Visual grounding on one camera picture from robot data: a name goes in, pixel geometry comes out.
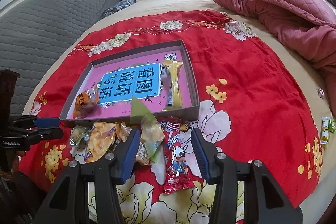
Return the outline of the person's left hand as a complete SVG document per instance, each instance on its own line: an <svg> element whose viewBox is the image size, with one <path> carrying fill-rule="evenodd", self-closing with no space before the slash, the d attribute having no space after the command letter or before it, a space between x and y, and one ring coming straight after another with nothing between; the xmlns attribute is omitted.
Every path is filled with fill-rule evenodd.
<svg viewBox="0 0 336 224"><path fill-rule="evenodd" d="M7 150L6 157L11 173L15 173L19 170L19 163L22 157L26 155L26 151Z"/></svg>

